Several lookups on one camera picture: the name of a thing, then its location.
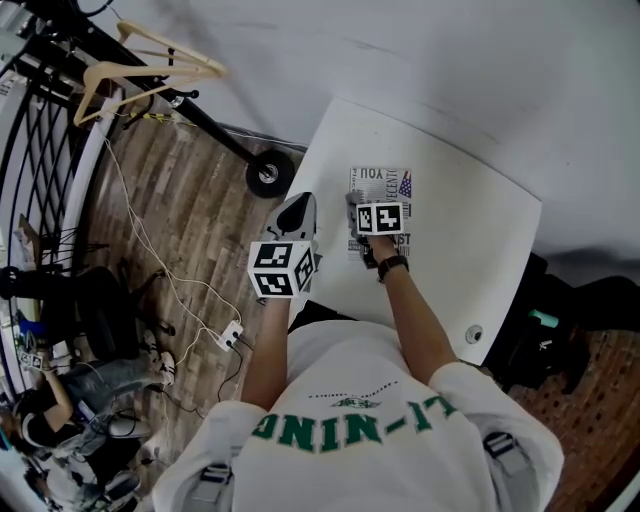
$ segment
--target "wooden hanger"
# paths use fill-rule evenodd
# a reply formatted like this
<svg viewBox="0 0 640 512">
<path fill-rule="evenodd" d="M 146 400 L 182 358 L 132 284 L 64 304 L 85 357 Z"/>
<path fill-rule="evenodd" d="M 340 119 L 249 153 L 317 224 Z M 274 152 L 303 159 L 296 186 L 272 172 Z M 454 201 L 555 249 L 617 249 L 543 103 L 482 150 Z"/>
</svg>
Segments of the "wooden hanger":
<svg viewBox="0 0 640 512">
<path fill-rule="evenodd" d="M 123 64 L 105 61 L 98 62 L 97 64 L 88 67 L 83 75 L 85 86 L 84 96 L 82 97 L 82 101 L 78 106 L 75 116 L 73 117 L 73 124 L 76 126 L 80 126 L 89 119 L 93 119 L 94 117 L 101 116 L 106 112 L 116 110 L 122 105 L 139 100 L 140 98 L 145 98 L 152 94 L 166 91 L 167 89 L 172 89 L 174 87 L 180 87 L 181 85 L 186 85 L 202 78 L 218 78 L 227 74 L 227 68 L 219 62 L 210 59 L 195 50 L 191 50 L 190 48 L 174 43 L 165 37 L 153 34 L 130 21 L 121 21 L 118 23 L 117 27 L 120 32 L 120 44 L 124 44 L 132 34 L 135 34 L 144 39 L 158 43 L 166 48 L 171 48 L 175 51 L 175 54 L 149 50 L 132 51 L 184 62 L 189 64 L 189 66 L 125 66 Z M 125 78 L 128 76 L 182 76 L 185 78 L 172 84 L 165 84 L 149 91 L 143 91 L 140 94 L 136 94 L 135 96 L 115 103 L 107 109 L 102 109 L 99 112 L 95 112 L 88 116 L 84 115 L 91 102 L 91 98 L 95 94 L 96 89 L 102 80 Z"/>
</svg>

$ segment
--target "green object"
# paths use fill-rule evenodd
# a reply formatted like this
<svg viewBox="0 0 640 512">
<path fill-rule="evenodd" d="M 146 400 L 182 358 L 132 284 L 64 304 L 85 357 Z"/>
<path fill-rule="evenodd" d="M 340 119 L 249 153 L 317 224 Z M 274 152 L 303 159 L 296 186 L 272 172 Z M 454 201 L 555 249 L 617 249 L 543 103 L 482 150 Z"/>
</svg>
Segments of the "green object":
<svg viewBox="0 0 640 512">
<path fill-rule="evenodd" d="M 529 311 L 529 316 L 535 316 L 536 318 L 539 318 L 542 325 L 544 325 L 545 327 L 550 327 L 551 329 L 553 329 L 554 327 L 558 327 L 558 324 L 560 323 L 558 317 L 547 315 L 546 313 L 542 313 L 537 309 L 532 309 L 531 311 Z"/>
</svg>

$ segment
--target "american flag print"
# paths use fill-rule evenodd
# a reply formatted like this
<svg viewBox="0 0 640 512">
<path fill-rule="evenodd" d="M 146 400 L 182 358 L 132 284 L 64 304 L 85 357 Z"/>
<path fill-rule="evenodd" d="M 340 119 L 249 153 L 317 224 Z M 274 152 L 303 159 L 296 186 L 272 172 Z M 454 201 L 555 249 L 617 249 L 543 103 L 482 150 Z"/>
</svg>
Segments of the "american flag print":
<svg viewBox="0 0 640 512">
<path fill-rule="evenodd" d="M 411 199 L 411 171 L 404 171 L 402 183 L 400 183 L 400 190 L 398 190 L 398 192 Z"/>
</svg>

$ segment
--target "hand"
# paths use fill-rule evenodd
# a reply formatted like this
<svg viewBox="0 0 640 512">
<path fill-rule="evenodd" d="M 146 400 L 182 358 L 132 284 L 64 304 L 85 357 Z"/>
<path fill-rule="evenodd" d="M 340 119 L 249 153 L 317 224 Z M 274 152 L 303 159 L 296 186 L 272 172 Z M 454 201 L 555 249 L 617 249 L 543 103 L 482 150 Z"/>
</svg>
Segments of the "hand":
<svg viewBox="0 0 640 512">
<path fill-rule="evenodd" d="M 42 358 L 42 368 L 43 372 L 51 371 L 51 364 L 49 359 L 49 351 L 48 350 L 36 350 L 36 355 Z"/>
<path fill-rule="evenodd" d="M 358 230 L 356 227 L 356 207 L 362 202 L 362 193 L 358 190 L 349 192 L 345 199 L 347 200 L 347 219 L 349 224 L 349 231 L 351 231 L 351 238 L 358 240 Z"/>
<path fill-rule="evenodd" d="M 391 258 L 398 254 L 393 240 L 391 240 L 388 235 L 369 236 L 367 239 L 369 240 L 371 249 L 373 249 L 373 257 L 378 265 L 387 258 Z"/>
</svg>

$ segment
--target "black wristwatch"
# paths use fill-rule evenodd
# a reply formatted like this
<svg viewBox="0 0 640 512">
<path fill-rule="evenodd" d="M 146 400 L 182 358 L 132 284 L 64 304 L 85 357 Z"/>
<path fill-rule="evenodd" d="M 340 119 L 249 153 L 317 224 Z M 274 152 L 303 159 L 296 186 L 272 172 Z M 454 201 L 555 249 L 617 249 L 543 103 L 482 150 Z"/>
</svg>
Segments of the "black wristwatch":
<svg viewBox="0 0 640 512">
<path fill-rule="evenodd" d="M 380 279 L 380 282 L 384 283 L 384 276 L 387 275 L 387 272 L 398 265 L 404 265 L 407 267 L 407 271 L 409 270 L 409 262 L 407 261 L 407 258 L 400 256 L 399 254 L 391 256 L 391 258 L 387 258 L 386 260 L 382 260 L 378 265 L 378 279 Z"/>
</svg>

